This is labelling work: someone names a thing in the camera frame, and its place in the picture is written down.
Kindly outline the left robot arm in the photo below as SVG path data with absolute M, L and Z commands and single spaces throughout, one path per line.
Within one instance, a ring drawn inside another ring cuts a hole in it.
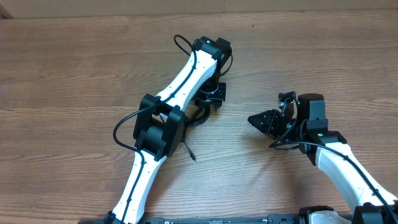
M 134 151 L 132 171 L 116 206 L 104 223 L 139 223 L 147 196 L 164 161 L 184 138 L 186 128 L 207 120 L 210 108 L 225 100 L 226 84 L 219 81 L 226 62 L 233 62 L 229 41 L 205 36 L 189 43 L 189 59 L 161 92 L 146 94 L 138 111 L 115 125 L 116 144 Z

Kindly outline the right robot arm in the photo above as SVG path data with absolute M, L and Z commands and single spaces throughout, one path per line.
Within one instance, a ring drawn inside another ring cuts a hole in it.
M 299 150 L 332 181 L 351 210 L 348 218 L 326 205 L 303 207 L 296 223 L 397 223 L 397 197 L 355 158 L 347 140 L 328 128 L 323 95 L 279 93 L 279 107 L 251 115 L 248 122 L 272 138 L 270 148 Z

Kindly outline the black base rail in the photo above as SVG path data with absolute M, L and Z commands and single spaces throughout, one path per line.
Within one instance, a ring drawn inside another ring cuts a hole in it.
M 142 218 L 139 224 L 289 224 L 296 223 L 297 215 L 291 214 L 273 214 L 267 217 L 244 217 L 244 218 L 180 218 L 180 219 L 164 219 L 164 218 Z

